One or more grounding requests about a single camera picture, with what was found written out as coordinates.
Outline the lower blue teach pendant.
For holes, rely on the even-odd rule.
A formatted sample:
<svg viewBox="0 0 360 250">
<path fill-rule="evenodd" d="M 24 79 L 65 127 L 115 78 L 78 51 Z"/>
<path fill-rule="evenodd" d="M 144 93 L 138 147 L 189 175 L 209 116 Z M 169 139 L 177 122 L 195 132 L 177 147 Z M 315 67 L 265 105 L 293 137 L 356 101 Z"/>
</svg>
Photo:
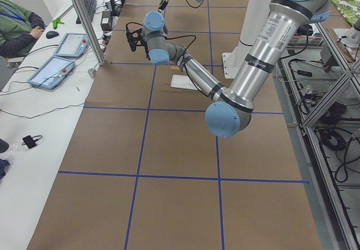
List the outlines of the lower blue teach pendant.
<svg viewBox="0 0 360 250">
<path fill-rule="evenodd" d="M 35 88 L 55 89 L 74 69 L 75 61 L 63 57 L 50 57 L 28 80 Z"/>
</svg>

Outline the black power adapter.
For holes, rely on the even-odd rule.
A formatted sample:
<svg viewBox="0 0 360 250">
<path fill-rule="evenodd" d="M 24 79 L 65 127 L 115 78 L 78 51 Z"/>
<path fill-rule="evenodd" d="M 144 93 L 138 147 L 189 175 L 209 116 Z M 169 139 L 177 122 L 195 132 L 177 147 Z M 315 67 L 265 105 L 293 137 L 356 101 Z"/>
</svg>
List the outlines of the black power adapter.
<svg viewBox="0 0 360 250">
<path fill-rule="evenodd" d="M 113 27 L 113 17 L 111 11 L 103 11 L 101 15 L 101 29 L 103 32 L 109 32 Z"/>
</svg>

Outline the upper blue teach pendant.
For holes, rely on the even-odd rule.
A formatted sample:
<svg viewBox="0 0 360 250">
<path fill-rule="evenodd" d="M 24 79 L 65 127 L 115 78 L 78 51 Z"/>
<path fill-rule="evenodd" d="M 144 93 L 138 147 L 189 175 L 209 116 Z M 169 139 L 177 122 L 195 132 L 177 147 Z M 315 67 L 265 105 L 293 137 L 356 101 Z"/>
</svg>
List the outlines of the upper blue teach pendant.
<svg viewBox="0 0 360 250">
<path fill-rule="evenodd" d="M 79 58 L 88 47 L 88 37 L 82 33 L 66 33 L 54 55 L 65 58 Z"/>
</svg>

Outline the blue teach pendant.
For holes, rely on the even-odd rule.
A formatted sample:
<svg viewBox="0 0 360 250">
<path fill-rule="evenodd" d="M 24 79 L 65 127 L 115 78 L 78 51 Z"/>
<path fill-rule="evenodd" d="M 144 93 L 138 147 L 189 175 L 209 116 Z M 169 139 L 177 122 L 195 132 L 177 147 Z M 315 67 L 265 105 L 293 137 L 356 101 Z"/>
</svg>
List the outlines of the blue teach pendant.
<svg viewBox="0 0 360 250">
<path fill-rule="evenodd" d="M 88 37 L 82 33 L 66 33 L 54 55 L 65 58 L 79 58 L 88 47 Z"/>
<path fill-rule="evenodd" d="M 50 57 L 28 80 L 35 88 L 55 89 L 74 69 L 75 61 L 63 57 Z"/>
</svg>

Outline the person in green jacket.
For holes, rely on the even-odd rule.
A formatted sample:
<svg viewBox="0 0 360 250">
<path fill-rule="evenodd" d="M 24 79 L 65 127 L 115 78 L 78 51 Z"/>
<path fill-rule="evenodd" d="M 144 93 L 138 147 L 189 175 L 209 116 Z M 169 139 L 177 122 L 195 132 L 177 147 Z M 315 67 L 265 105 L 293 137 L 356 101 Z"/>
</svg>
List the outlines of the person in green jacket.
<svg viewBox="0 0 360 250">
<path fill-rule="evenodd" d="M 43 19 L 9 0 L 1 0 L 1 56 L 24 57 L 42 36 Z"/>
</svg>

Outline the white wooden towel rack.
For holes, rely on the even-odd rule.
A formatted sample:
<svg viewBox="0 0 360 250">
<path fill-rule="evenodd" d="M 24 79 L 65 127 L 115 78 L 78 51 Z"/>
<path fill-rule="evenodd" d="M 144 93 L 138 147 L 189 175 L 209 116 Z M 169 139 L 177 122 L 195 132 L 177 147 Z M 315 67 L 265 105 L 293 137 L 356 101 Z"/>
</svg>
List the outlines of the white wooden towel rack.
<svg viewBox="0 0 360 250">
<path fill-rule="evenodd" d="M 187 90 L 197 90 L 200 89 L 199 87 L 196 87 L 188 76 L 185 75 L 176 75 L 174 74 L 172 76 L 172 80 L 170 83 L 170 86 L 172 88 L 181 88 L 181 89 L 187 89 Z"/>
</svg>

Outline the black computer mouse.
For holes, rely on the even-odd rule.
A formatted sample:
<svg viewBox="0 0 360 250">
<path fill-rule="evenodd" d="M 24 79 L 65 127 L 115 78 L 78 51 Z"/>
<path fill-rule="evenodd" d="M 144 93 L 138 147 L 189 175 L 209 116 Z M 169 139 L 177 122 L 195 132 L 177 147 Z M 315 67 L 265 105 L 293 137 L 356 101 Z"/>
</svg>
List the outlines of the black computer mouse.
<svg viewBox="0 0 360 250">
<path fill-rule="evenodd" d="M 52 30 L 52 31 L 48 31 L 46 33 L 46 38 L 47 39 L 52 39 L 52 38 L 57 37 L 59 35 L 60 35 L 59 32 Z"/>
</svg>

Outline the white basket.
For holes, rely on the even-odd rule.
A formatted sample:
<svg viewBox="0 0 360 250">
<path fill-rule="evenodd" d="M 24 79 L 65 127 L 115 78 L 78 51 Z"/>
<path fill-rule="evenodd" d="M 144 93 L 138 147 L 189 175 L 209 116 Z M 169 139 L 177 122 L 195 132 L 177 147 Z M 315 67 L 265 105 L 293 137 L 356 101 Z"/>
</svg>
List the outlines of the white basket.
<svg viewBox="0 0 360 250">
<path fill-rule="evenodd" d="M 306 35 L 295 34 L 290 39 L 288 45 L 294 47 L 300 47 L 308 44 L 308 46 L 316 47 L 316 46 L 320 46 L 322 42 L 323 42 L 323 37 L 321 35 L 315 35 L 315 36 L 310 35 L 309 37 L 307 37 Z"/>
</svg>

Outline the aluminium frame post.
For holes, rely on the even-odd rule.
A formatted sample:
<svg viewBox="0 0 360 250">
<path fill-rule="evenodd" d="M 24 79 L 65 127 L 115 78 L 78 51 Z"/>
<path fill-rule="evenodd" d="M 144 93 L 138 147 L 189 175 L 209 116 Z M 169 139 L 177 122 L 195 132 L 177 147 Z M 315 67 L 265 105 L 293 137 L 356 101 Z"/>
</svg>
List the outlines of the aluminium frame post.
<svg viewBox="0 0 360 250">
<path fill-rule="evenodd" d="M 105 57 L 101 51 L 100 44 L 97 40 L 95 31 L 93 29 L 92 23 L 84 6 L 83 0 L 71 0 L 75 8 L 76 13 L 79 16 L 81 25 L 85 30 L 86 35 L 88 36 L 89 43 L 92 47 L 92 50 L 95 54 L 99 66 L 102 66 L 105 63 Z"/>
</svg>

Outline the green plastic clamp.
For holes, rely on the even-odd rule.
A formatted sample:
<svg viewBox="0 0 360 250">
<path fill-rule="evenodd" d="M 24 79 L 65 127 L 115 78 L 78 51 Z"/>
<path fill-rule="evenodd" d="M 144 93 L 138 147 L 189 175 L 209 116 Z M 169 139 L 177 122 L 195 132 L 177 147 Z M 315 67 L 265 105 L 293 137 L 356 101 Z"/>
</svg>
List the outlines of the green plastic clamp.
<svg viewBox="0 0 360 250">
<path fill-rule="evenodd" d="M 59 17 L 52 20 L 52 27 L 54 30 L 58 28 L 59 24 L 64 24 L 64 22 Z"/>
</svg>

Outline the black keyboard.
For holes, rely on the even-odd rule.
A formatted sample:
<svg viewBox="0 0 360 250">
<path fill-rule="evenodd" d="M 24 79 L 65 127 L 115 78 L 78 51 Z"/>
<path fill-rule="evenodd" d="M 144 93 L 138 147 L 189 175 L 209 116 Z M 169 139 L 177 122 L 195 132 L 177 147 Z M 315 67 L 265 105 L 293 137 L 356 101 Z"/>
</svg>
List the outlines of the black keyboard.
<svg viewBox="0 0 360 250">
<path fill-rule="evenodd" d="M 97 0 L 82 0 L 82 1 L 85 6 L 86 13 L 89 16 L 90 22 L 92 22 L 97 7 Z"/>
</svg>

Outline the small metal cylinder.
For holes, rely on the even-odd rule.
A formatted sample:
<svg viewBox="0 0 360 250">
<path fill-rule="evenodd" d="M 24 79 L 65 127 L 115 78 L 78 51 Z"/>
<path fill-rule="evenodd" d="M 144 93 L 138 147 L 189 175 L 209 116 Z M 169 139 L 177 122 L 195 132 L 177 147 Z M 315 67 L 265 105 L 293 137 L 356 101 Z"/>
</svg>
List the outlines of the small metal cylinder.
<svg viewBox="0 0 360 250">
<path fill-rule="evenodd" d="M 88 74 L 89 74 L 89 76 L 90 76 L 91 78 L 94 78 L 95 75 L 96 75 L 96 70 L 93 69 L 93 68 L 91 68 L 91 69 L 88 70 Z"/>
</svg>

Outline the white pedestal column base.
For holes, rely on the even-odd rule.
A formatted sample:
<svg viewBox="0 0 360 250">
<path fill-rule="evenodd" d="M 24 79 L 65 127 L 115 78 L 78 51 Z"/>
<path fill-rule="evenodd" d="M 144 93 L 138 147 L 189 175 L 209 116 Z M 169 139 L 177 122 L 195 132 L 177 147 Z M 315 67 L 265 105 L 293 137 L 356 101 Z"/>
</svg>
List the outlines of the white pedestal column base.
<svg viewBox="0 0 360 250">
<path fill-rule="evenodd" d="M 244 23 L 242 25 L 239 43 L 230 53 L 223 53 L 223 69 L 226 79 L 234 79 L 246 55 L 254 46 L 263 25 L 269 15 L 271 0 L 249 0 Z"/>
</svg>

